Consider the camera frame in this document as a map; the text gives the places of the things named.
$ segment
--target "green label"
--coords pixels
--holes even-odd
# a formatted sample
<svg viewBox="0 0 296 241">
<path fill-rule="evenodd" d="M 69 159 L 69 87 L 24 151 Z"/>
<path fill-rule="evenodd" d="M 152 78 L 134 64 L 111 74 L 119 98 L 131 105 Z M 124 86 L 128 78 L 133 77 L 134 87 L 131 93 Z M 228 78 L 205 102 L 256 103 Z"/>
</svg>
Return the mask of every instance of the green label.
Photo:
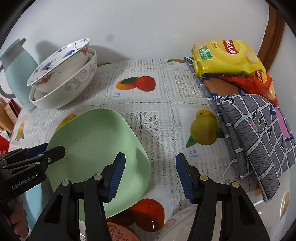
<svg viewBox="0 0 296 241">
<path fill-rule="evenodd" d="M 213 57 L 213 56 L 211 56 L 211 52 L 209 51 L 207 46 L 199 49 L 198 52 L 200 54 L 201 60 L 211 59 Z"/>
</svg>

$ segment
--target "white bowl with scroll pattern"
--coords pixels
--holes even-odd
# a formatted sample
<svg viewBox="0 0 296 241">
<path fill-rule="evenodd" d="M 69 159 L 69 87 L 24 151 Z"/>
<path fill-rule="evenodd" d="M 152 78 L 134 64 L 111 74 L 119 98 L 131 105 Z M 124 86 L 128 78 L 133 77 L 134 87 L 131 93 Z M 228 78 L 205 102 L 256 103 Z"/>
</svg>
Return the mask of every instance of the white bowl with scroll pattern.
<svg viewBox="0 0 296 241">
<path fill-rule="evenodd" d="M 57 50 L 35 69 L 27 85 L 44 93 L 54 90 L 86 64 L 89 42 L 81 39 Z"/>
<path fill-rule="evenodd" d="M 155 241 L 185 241 L 188 239 L 198 204 L 176 213 L 159 230 Z M 216 219 L 212 241 L 218 241 L 221 228 L 222 202 L 217 202 Z"/>
<path fill-rule="evenodd" d="M 88 60 L 86 65 L 50 93 L 35 93 L 39 90 L 32 87 L 30 101 L 40 109 L 50 110 L 60 108 L 76 99 L 86 89 L 96 73 L 96 51 L 94 49 L 89 49 L 87 56 Z"/>
</svg>

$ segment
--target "light blue container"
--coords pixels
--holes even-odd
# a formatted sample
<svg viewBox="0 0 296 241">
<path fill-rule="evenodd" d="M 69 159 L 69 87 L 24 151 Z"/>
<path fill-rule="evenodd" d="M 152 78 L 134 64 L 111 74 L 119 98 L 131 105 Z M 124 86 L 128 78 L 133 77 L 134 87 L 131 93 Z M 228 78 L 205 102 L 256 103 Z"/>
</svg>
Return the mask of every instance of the light blue container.
<svg viewBox="0 0 296 241">
<path fill-rule="evenodd" d="M 27 110 L 31 110 L 35 105 L 29 99 L 32 87 L 27 86 L 27 80 L 38 67 L 38 64 L 23 48 L 22 45 L 25 41 L 24 38 L 22 40 L 17 39 L 0 57 L 2 61 L 0 71 L 4 69 L 8 86 L 13 93 L 5 93 L 0 86 L 0 94 L 9 99 L 17 98 Z"/>
</svg>

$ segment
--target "lay's logo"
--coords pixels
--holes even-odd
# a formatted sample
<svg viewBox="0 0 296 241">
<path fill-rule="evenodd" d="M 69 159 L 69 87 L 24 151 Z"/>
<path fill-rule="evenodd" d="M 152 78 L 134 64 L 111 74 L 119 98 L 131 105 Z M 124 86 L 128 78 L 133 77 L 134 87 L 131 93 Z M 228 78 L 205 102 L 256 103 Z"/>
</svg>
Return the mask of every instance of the lay's logo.
<svg viewBox="0 0 296 241">
<path fill-rule="evenodd" d="M 239 53 L 239 52 L 235 49 L 232 40 L 223 40 L 223 44 L 224 44 L 225 50 L 226 50 L 228 53 L 230 53 L 230 54 L 237 54 L 237 53 Z"/>
</svg>

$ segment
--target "green plate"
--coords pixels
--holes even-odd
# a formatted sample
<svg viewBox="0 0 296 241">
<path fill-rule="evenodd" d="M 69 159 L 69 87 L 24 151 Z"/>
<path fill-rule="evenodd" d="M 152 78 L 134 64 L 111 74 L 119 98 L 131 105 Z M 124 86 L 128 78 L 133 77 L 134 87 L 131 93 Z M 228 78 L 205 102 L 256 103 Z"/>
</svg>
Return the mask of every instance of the green plate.
<svg viewBox="0 0 296 241">
<path fill-rule="evenodd" d="M 141 143 L 123 117 L 109 109 L 93 109 L 74 118 L 51 138 L 47 149 L 62 145 L 63 159 L 48 166 L 49 180 L 55 191 L 63 180 L 86 181 L 111 164 L 118 152 L 126 156 L 116 197 L 104 203 L 106 217 L 113 216 L 138 202 L 151 177 L 150 161 Z M 84 221 L 83 201 L 79 220 Z"/>
</svg>

